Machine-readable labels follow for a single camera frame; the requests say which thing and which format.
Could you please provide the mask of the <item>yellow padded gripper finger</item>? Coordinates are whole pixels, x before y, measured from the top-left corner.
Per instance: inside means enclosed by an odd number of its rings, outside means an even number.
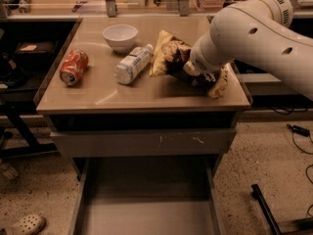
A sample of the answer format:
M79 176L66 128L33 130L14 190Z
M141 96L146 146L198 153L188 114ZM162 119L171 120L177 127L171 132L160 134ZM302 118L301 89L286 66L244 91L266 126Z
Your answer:
M184 65L183 70L184 70L188 75L191 75L191 76L198 76L198 75L201 74L201 72L195 68L195 66L192 64L191 61L188 61L188 62Z

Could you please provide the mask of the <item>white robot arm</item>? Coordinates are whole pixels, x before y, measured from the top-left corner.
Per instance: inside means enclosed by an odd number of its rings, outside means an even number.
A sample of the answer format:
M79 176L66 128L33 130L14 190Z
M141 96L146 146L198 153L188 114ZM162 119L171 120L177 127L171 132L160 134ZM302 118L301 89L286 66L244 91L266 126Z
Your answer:
M238 60L313 99L313 39L290 30L290 0L247 0L221 9L192 47L190 60L210 74Z

